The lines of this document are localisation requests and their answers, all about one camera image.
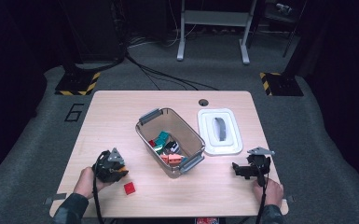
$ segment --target gray plastic bin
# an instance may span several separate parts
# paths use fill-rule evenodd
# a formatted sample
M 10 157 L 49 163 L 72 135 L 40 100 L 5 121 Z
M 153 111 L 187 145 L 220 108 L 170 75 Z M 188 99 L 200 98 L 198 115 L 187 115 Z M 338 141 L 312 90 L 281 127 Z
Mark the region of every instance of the gray plastic bin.
M 139 118 L 136 132 L 146 144 L 147 150 L 155 157 L 161 168 L 170 178 L 177 178 L 201 162 L 205 143 L 202 138 L 170 108 L 155 109 Z M 161 132 L 169 134 L 169 141 L 179 145 L 180 155 L 186 157 L 179 165 L 167 164 L 149 144 Z

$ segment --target yellow black hazard tape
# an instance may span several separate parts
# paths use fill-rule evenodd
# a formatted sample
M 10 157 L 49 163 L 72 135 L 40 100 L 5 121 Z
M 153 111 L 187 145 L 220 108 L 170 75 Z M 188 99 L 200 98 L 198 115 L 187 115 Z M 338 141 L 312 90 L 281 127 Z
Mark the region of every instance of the yellow black hazard tape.
M 55 91 L 55 94 L 57 94 L 57 95 L 90 95 L 92 93 L 92 90 L 94 90 L 95 85 L 97 84 L 97 80 L 98 80 L 98 77 L 100 77 L 100 74 L 101 73 L 95 74 L 92 77 L 89 86 L 87 88 L 85 88 L 84 90 L 81 90 L 81 91 L 62 90 L 62 91 Z
M 270 96 L 303 96 L 294 77 L 286 77 L 281 73 L 260 73 L 263 88 Z
M 267 95 L 272 95 L 272 90 L 269 85 L 269 82 L 267 81 L 267 75 L 274 75 L 274 76 L 280 76 L 280 73 L 260 73 L 261 81 L 263 83 L 264 91 Z

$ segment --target human hand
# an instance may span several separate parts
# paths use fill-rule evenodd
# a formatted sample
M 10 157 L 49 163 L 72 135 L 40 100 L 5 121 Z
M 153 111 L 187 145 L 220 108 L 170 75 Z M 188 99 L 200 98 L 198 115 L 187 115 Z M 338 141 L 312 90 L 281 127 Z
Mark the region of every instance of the human hand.
M 86 197 L 87 199 L 90 199 L 93 197 L 92 189 L 93 189 L 93 182 L 94 182 L 94 172 L 92 171 L 91 167 L 84 168 L 81 173 L 80 177 L 77 180 L 77 183 L 74 188 L 74 193 L 78 193 Z M 97 190 L 98 192 L 107 187 L 112 185 L 111 183 L 103 183 L 100 179 L 97 178 Z
M 281 208 L 282 198 L 283 198 L 283 185 L 278 184 L 277 182 L 266 178 L 267 189 L 266 189 L 266 201 L 265 205 L 275 204 Z M 263 188 L 260 187 L 257 183 L 257 180 L 254 181 L 253 185 L 254 194 L 259 203 L 261 203 L 261 197 L 263 195 Z
M 125 169 L 124 164 L 117 161 L 104 161 L 92 165 L 92 170 L 96 170 L 97 177 L 104 183 L 118 182 L 121 177 L 124 177 L 129 172 Z

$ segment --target black equipment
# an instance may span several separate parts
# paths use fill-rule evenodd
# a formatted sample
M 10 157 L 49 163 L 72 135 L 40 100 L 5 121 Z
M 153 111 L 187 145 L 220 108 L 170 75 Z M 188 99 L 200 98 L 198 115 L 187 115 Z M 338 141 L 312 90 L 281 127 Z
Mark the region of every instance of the black equipment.
M 96 82 L 98 72 L 123 62 L 127 52 L 125 45 L 126 26 L 120 15 L 118 5 L 109 0 L 74 1 L 59 0 L 65 20 L 54 22 L 51 36 L 57 45 L 56 51 L 62 62 L 65 74 L 55 89 L 56 94 L 89 95 Z M 80 61 L 109 62 L 108 65 L 86 69 L 77 67 L 68 43 L 56 30 L 60 22 L 67 23 L 72 31 Z
M 250 166 L 239 166 L 234 162 L 232 163 L 235 175 L 244 176 L 245 179 L 250 179 L 251 176 L 257 176 L 258 185 L 263 187 L 265 185 L 264 175 L 269 173 L 271 158 L 266 158 L 264 155 L 250 155 L 247 160 Z
M 116 148 L 112 149 L 112 153 L 108 150 L 101 153 L 97 162 L 92 166 L 96 177 L 104 183 L 118 182 L 129 172 L 123 169 L 124 160 Z

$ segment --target dark background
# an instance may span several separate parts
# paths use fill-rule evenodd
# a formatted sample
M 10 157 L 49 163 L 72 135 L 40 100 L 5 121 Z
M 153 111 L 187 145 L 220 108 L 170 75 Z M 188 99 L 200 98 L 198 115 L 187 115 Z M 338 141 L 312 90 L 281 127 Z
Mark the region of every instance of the dark background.
M 142 1 L 148 3 L 143 10 L 135 2 L 142 4 L 133 1 L 124 6 L 129 13 L 130 28 L 152 31 L 147 35 L 166 38 L 165 34 L 173 28 L 168 2 Z M 0 162 L 28 120 L 37 116 L 35 108 L 46 88 L 46 71 L 65 62 L 110 61 L 122 55 L 117 48 L 121 41 L 115 33 L 117 27 L 107 8 L 110 1 L 94 2 L 97 6 L 93 7 L 87 1 L 62 3 L 0 0 Z M 172 3 L 178 19 L 180 1 Z M 198 8 L 200 2 L 187 1 L 187 5 Z M 205 1 L 205 9 L 220 6 L 225 6 L 224 10 L 246 7 L 240 0 Z M 140 18 L 145 22 L 143 29 L 139 26 Z M 150 23 L 155 24 L 154 28 L 145 29 Z M 71 27 L 77 27 L 78 33 Z M 286 68 L 291 71 L 288 74 L 296 75 L 307 68 L 302 76 L 318 100 L 325 128 L 344 158 L 359 173 L 359 1 L 311 1 L 301 34 Z M 97 44 L 82 44 L 81 41 L 87 40 Z M 313 63 L 308 61 L 311 56 L 316 58 Z

